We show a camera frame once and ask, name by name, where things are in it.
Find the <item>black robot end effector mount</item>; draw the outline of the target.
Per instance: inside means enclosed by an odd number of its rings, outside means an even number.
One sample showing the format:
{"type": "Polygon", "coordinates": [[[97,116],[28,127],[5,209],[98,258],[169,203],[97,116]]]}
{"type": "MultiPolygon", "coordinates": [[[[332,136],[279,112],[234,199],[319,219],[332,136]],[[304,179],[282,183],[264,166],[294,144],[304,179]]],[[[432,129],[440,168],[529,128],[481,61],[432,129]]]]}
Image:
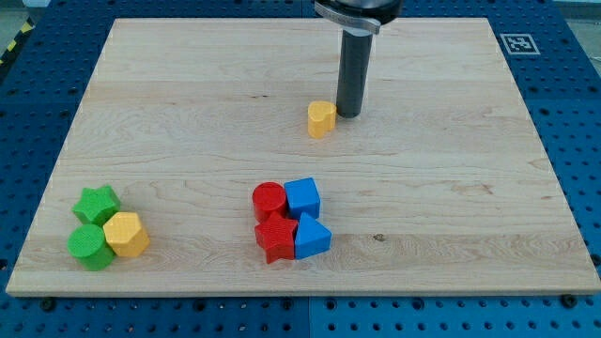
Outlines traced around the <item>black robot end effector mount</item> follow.
{"type": "Polygon", "coordinates": [[[378,35],[380,28],[394,21],[403,0],[315,0],[315,12],[333,23],[378,35]]]}

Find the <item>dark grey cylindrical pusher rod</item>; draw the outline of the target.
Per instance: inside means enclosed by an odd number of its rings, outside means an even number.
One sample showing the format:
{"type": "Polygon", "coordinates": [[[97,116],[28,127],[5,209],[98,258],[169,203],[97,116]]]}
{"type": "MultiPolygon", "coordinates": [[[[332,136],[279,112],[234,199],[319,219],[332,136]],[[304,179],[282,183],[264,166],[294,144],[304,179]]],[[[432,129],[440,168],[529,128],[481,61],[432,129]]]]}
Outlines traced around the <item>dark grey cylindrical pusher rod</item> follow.
{"type": "Polygon", "coordinates": [[[343,30],[336,92],[337,114],[343,118],[362,111],[372,39],[372,34],[343,30]]]}

